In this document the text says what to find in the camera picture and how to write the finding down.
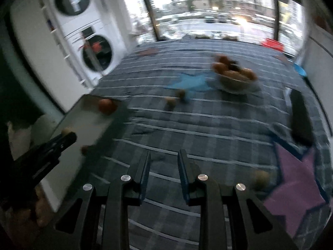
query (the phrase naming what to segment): red box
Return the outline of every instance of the red box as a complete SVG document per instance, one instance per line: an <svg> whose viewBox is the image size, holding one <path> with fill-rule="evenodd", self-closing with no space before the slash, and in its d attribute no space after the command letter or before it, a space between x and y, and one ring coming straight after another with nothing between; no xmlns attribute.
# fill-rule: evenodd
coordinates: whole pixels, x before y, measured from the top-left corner
<svg viewBox="0 0 333 250"><path fill-rule="evenodd" d="M273 39L266 39L261 43L262 46L271 48L277 51L284 51L284 45L280 43L279 41L273 40Z"/></svg>

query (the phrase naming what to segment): washer door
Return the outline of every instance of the washer door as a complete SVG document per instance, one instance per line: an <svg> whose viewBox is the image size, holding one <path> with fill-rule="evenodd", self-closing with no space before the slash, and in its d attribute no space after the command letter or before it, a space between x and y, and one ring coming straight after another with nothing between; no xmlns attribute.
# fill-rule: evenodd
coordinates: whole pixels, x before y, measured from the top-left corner
<svg viewBox="0 0 333 250"><path fill-rule="evenodd" d="M90 0L55 0L56 8L67 16L83 13L89 6Z"/></svg>
<svg viewBox="0 0 333 250"><path fill-rule="evenodd" d="M91 37L88 39L88 42L102 69L106 70L112 60L112 48L110 43L105 37L99 35ZM98 71L98 69L94 67L91 59L89 58L86 48L83 48L82 56L83 61L88 68L93 71Z"/></svg>

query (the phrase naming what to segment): washing machine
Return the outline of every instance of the washing machine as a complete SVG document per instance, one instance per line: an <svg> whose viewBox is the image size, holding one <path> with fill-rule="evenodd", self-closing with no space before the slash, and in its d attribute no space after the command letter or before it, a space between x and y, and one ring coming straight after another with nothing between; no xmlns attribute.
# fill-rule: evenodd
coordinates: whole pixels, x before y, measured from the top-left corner
<svg viewBox="0 0 333 250"><path fill-rule="evenodd" d="M124 56L118 37L109 35L108 27L101 20L96 20L65 37L94 85L103 75L111 72Z"/></svg>
<svg viewBox="0 0 333 250"><path fill-rule="evenodd" d="M95 0L49 0L64 36L101 19Z"/></svg>

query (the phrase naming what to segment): purple star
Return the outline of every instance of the purple star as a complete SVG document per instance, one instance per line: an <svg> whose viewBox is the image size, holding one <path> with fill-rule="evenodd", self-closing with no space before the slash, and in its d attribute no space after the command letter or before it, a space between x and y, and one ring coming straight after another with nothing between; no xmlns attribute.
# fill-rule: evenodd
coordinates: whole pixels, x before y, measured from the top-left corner
<svg viewBox="0 0 333 250"><path fill-rule="evenodd" d="M294 237L307 210L325 203L314 175L314 148L302 156L302 161L278 143L275 148L283 180L264 205L272 215L285 215L286 231Z"/></svg>

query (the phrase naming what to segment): gray checkered carpet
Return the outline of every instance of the gray checkered carpet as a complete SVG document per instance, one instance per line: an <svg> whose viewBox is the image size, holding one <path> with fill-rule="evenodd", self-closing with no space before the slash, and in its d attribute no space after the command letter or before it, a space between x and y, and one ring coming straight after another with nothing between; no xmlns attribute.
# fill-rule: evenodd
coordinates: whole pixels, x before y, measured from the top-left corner
<svg viewBox="0 0 333 250"><path fill-rule="evenodd" d="M152 156L147 197L141 207L129 208L129 239L132 249L197 249L200 215L198 207L186 206L181 193L177 152L186 149L201 170L219 183L249 185L253 169L270 173L270 186L278 178L277 160L269 133L290 144L289 117L284 101L285 86L302 92L311 117L319 155L317 179L328 196L332 192L332 170L328 139L315 105L315 98L293 68L273 55L277 51L260 46L219 40L179 40L147 44L159 49L154 56L131 54L92 94L127 101L134 116L124 135L103 159L107 168L93 176L109 181L127 172L148 149ZM195 92L188 104L165 108L165 96L175 96L166 86L180 73L211 73L213 55L224 53L239 60L259 76L259 91L237 96L218 90ZM303 147L294 146L298 151ZM257 193L265 198L267 193ZM328 206L305 217L295 243L308 249L323 229Z"/></svg>

